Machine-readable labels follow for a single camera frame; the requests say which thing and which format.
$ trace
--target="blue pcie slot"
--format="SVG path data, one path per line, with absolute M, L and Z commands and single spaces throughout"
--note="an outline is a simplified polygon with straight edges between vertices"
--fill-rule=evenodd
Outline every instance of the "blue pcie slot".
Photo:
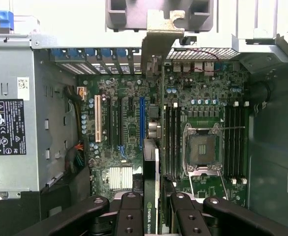
M 139 97 L 139 149 L 143 149 L 145 139 L 145 97 Z

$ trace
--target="motherboard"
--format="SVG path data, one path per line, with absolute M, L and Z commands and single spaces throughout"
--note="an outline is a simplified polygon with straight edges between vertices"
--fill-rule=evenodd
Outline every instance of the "motherboard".
M 204 73 L 174 62 L 151 80 L 80 76 L 91 193 L 112 200 L 132 190 L 134 176 L 143 172 L 143 141 L 157 138 L 155 118 L 163 113 L 160 176 L 197 199 L 216 195 L 245 206 L 249 73 L 233 62 L 220 66 Z

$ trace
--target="beige pci slot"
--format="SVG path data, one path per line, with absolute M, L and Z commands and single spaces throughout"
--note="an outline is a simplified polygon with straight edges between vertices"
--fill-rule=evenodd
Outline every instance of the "beige pci slot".
M 100 95 L 95 95 L 95 127 L 96 127 L 96 143 L 101 142 L 102 124 L 101 124 L 101 99 Z

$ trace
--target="red wire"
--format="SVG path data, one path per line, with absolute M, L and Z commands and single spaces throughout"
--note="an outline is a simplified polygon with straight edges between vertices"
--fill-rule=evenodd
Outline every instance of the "red wire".
M 198 70 L 200 70 L 200 71 L 202 71 L 202 72 L 219 72 L 219 71 L 221 70 L 221 68 L 222 68 L 222 62 L 220 61 L 220 59 L 218 58 L 218 56 L 216 56 L 215 54 L 210 53 L 210 52 L 207 52 L 207 51 L 204 51 L 204 50 L 198 50 L 198 49 L 188 49 L 188 51 L 193 51 L 193 52 L 198 52 L 198 53 L 207 53 L 207 54 L 215 57 L 216 60 L 219 61 L 219 63 L 220 63 L 220 66 L 219 66 L 219 68 L 218 68 L 217 70 L 203 70 L 203 69 L 194 67 L 194 68 L 192 68 L 191 70 L 189 70 L 188 72 L 191 72 L 191 71 L 194 70 L 194 69 L 198 69 Z

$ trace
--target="power supply label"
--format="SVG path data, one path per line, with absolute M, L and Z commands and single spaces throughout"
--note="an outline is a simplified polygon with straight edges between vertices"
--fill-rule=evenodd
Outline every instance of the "power supply label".
M 23 99 L 0 100 L 0 155 L 26 155 Z

